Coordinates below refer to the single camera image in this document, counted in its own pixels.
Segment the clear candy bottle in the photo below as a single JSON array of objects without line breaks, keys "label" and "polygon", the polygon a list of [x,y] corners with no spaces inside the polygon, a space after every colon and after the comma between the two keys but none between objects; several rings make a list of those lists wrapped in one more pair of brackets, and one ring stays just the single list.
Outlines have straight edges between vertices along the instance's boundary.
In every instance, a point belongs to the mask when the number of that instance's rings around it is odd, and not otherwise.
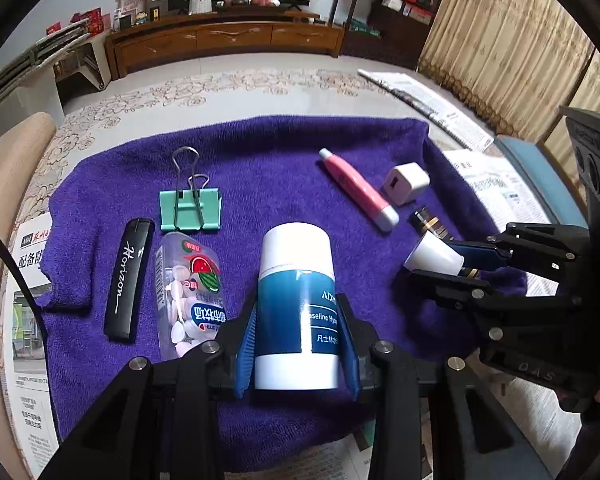
[{"label": "clear candy bottle", "polygon": [[227,321],[218,255],[184,233],[162,238],[155,255],[155,293],[165,361],[214,339]]}]

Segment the blue white cream tube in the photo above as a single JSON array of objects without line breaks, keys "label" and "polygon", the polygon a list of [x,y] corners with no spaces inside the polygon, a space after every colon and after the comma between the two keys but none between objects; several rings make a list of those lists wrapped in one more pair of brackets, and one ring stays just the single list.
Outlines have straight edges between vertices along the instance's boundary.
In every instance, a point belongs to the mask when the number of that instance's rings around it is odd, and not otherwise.
[{"label": "blue white cream tube", "polygon": [[254,386],[335,389],[338,314],[328,234],[302,222],[266,232],[258,279]]}]

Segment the white tape roll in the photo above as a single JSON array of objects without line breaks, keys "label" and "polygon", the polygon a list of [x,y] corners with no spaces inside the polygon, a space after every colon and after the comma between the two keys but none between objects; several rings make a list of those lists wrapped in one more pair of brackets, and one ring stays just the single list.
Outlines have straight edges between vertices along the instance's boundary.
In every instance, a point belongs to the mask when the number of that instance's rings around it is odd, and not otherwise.
[{"label": "white tape roll", "polygon": [[405,259],[403,266],[411,272],[424,270],[457,275],[464,268],[465,258],[444,240],[426,232]]}]

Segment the black gold lighter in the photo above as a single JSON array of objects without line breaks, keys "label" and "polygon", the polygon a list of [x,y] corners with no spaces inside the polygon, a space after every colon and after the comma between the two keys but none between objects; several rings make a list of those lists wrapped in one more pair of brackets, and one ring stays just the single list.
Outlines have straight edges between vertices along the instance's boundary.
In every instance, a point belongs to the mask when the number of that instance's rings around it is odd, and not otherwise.
[{"label": "black gold lighter", "polygon": [[[426,233],[431,232],[440,240],[444,240],[449,245],[449,241],[453,239],[449,230],[442,223],[442,221],[435,216],[427,207],[422,207],[415,210],[408,218],[410,225],[420,234],[420,238]],[[476,269],[464,268],[460,270],[460,273],[454,276],[460,278],[478,278],[478,271]]]}]

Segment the pink white pen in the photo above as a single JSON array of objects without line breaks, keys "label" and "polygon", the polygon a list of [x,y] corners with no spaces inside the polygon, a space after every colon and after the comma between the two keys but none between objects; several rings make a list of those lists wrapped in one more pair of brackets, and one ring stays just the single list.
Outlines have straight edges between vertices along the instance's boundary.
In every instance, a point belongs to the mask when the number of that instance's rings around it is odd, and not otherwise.
[{"label": "pink white pen", "polygon": [[399,223],[400,217],[376,190],[370,185],[362,174],[342,157],[322,148],[318,156],[328,173],[338,183],[340,188],[346,192],[367,217],[372,220],[382,232],[391,232]]}]

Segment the white charger plug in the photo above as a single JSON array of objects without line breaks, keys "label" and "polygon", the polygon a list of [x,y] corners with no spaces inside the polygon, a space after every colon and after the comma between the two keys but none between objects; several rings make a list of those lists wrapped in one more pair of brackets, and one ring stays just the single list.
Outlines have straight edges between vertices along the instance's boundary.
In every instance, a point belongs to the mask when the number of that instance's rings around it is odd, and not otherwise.
[{"label": "white charger plug", "polygon": [[417,162],[392,167],[382,188],[396,206],[403,206],[422,194],[430,185],[430,177]]}]

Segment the green binder clip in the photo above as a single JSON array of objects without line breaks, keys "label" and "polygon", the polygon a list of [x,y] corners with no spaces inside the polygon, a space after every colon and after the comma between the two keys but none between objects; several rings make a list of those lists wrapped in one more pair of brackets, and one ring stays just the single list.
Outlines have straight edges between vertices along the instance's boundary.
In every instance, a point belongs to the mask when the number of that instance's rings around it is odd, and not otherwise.
[{"label": "green binder clip", "polygon": [[[178,159],[185,154],[192,156],[187,188],[182,187],[182,167]],[[197,174],[200,154],[192,146],[181,146],[171,155],[176,169],[175,188],[159,193],[162,232],[199,232],[221,229],[222,194],[218,188],[209,188],[208,174]]]}]

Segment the teal chair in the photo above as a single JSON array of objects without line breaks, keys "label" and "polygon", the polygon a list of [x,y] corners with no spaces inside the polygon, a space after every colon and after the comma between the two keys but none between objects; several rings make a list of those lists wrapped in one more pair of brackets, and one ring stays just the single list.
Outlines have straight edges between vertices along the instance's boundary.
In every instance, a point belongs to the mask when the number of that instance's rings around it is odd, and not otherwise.
[{"label": "teal chair", "polygon": [[497,136],[494,144],[528,185],[550,223],[588,226],[564,180],[535,144],[512,136]]}]

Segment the newspaper on table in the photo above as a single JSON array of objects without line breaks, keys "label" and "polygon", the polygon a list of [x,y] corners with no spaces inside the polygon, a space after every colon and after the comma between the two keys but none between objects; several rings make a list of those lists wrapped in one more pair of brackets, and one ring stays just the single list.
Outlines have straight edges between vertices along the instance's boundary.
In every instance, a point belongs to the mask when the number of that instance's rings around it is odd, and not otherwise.
[{"label": "newspaper on table", "polygon": [[[12,255],[35,297],[50,289],[40,271],[50,214],[40,214],[20,224]],[[3,301],[3,391],[12,412],[16,435],[28,474],[36,479],[58,450],[50,411],[50,390],[41,330],[15,281],[10,278]],[[553,393],[517,379],[498,400],[521,426],[551,474],[556,474],[576,442],[580,419],[558,408]],[[347,437],[314,446],[266,471],[229,474],[230,479],[361,479],[370,469],[373,425]]]}]

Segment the purple towel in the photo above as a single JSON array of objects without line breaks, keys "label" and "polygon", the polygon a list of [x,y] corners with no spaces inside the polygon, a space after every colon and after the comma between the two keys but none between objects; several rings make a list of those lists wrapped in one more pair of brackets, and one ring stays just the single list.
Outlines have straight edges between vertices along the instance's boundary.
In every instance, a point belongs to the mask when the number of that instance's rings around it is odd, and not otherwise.
[{"label": "purple towel", "polygon": [[61,444],[46,479],[219,479],[340,439],[360,402],[357,322],[442,361],[476,348],[413,264],[468,260],[348,175],[404,162],[454,240],[498,230],[416,119],[257,117],[83,159],[50,198],[38,304]]}]

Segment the folded newspaper far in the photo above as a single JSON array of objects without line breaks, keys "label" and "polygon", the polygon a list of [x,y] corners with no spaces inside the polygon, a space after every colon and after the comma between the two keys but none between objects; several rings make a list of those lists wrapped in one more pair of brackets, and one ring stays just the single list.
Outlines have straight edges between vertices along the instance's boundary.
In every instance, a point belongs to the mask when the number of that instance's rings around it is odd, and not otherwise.
[{"label": "folded newspaper far", "polygon": [[457,106],[410,75],[370,72],[362,68],[358,69],[358,74],[426,116],[464,148],[484,152],[493,144],[490,133]]}]

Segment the beige curtain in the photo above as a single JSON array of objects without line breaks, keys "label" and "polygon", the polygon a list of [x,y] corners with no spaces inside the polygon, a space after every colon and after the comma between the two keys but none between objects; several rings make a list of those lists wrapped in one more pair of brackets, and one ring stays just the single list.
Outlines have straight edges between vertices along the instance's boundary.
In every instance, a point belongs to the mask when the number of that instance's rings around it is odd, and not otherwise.
[{"label": "beige curtain", "polygon": [[600,113],[600,52],[557,0],[442,0],[418,69],[579,180],[558,108]]}]

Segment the dark wooden shelf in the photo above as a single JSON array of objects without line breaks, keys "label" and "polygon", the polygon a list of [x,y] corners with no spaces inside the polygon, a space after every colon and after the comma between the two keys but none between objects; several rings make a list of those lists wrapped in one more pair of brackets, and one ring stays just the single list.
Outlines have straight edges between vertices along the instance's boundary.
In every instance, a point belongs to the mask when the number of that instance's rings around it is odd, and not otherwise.
[{"label": "dark wooden shelf", "polygon": [[332,0],[339,52],[416,70],[442,0]]}]

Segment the wooden tv cabinet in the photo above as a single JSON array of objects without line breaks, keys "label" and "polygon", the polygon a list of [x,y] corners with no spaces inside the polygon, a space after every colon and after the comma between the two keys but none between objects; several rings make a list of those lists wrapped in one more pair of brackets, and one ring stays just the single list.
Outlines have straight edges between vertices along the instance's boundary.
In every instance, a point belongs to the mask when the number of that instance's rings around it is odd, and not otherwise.
[{"label": "wooden tv cabinet", "polygon": [[340,55],[344,30],[317,14],[272,6],[160,18],[113,32],[105,40],[111,76],[163,64],[248,52]]}]

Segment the folded table stack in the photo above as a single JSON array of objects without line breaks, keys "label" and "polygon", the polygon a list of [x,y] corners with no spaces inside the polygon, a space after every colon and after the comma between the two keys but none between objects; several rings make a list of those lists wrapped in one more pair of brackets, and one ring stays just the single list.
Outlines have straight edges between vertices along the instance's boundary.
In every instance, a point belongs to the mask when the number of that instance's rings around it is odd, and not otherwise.
[{"label": "folded table stack", "polygon": [[84,18],[38,40],[0,70],[0,136],[38,112],[62,124],[53,65],[87,38]]}]

